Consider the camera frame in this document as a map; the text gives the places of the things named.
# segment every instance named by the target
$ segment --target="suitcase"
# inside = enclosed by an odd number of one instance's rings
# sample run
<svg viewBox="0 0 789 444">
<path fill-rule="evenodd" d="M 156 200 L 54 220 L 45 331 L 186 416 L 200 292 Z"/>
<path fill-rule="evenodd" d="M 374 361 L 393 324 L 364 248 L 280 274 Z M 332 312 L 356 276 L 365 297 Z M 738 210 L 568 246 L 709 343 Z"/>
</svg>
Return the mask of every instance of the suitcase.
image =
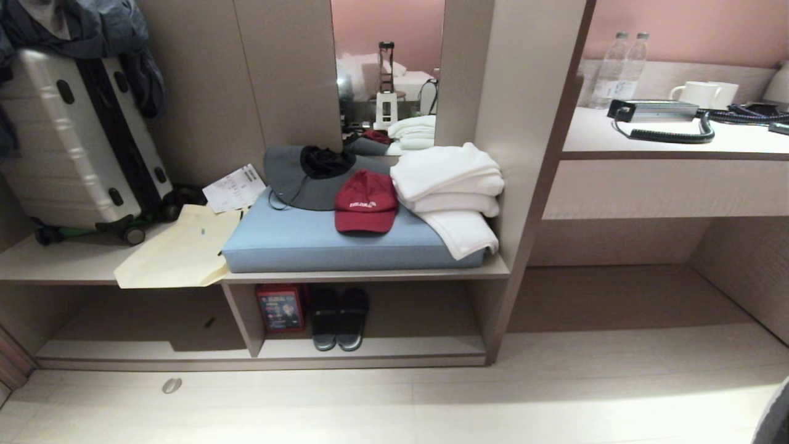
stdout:
<svg viewBox="0 0 789 444">
<path fill-rule="evenodd" d="M 18 151 L 0 172 L 46 245 L 57 228 L 143 242 L 141 220 L 175 220 L 173 186 L 116 58 L 76 60 L 24 49 L 0 85 Z"/>
</svg>

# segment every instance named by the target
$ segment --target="red box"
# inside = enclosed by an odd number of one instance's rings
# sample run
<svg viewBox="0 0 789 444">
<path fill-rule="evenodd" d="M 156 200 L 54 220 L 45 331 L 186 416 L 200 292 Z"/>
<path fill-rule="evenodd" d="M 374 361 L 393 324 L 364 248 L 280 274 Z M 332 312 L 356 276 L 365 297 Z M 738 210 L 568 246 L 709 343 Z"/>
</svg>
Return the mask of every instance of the red box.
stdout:
<svg viewBox="0 0 789 444">
<path fill-rule="evenodd" d="M 300 332 L 306 321 L 302 310 L 302 286 L 298 284 L 259 284 L 256 288 L 260 313 L 266 331 Z"/>
</svg>

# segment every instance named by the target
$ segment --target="water bottle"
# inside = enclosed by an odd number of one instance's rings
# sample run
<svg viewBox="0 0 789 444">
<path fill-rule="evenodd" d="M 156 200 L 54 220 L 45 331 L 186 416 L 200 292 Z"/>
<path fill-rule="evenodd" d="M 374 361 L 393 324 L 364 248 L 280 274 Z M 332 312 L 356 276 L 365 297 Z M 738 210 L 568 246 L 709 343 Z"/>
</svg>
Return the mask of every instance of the water bottle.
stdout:
<svg viewBox="0 0 789 444">
<path fill-rule="evenodd" d="M 624 70 L 625 57 L 627 56 L 627 32 L 617 32 L 616 40 L 605 53 L 597 83 L 589 101 L 589 107 L 597 110 L 608 109 L 611 100 L 616 97 L 619 80 Z"/>
<path fill-rule="evenodd" d="M 616 99 L 630 100 L 636 94 L 638 81 L 646 65 L 646 42 L 649 40 L 647 32 L 639 32 L 638 39 L 625 57 L 625 67 L 622 70 L 622 80 L 619 82 Z"/>
</svg>

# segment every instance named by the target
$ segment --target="cap logo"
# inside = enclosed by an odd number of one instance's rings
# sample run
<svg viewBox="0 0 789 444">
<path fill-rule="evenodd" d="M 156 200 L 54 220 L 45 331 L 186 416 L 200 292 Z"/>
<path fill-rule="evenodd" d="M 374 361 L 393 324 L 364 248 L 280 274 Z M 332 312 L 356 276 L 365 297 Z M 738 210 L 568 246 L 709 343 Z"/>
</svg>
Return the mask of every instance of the cap logo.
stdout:
<svg viewBox="0 0 789 444">
<path fill-rule="evenodd" d="M 372 201 L 372 202 L 354 202 L 354 203 L 348 205 L 349 208 L 353 208 L 355 206 L 363 206 L 365 208 L 373 208 L 373 207 L 376 206 L 376 203 L 374 201 Z"/>
</svg>

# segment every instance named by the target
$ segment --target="cup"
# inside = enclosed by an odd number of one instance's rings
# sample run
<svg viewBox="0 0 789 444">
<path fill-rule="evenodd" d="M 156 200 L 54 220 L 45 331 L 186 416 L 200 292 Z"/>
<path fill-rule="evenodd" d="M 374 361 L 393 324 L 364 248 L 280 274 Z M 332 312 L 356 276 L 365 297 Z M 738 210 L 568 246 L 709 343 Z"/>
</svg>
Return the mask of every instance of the cup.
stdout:
<svg viewBox="0 0 789 444">
<path fill-rule="evenodd" d="M 709 109 L 718 98 L 722 88 L 705 81 L 687 81 L 683 86 L 678 86 L 668 93 L 669 100 L 676 100 L 674 93 L 682 91 L 679 95 L 680 102 L 693 103 L 699 108 Z"/>
<path fill-rule="evenodd" d="M 735 96 L 739 85 L 736 83 L 726 83 L 722 81 L 708 81 L 711 85 L 717 85 L 720 88 L 718 98 L 712 101 L 711 108 L 713 110 L 727 110 L 729 105 L 735 102 Z"/>
</svg>

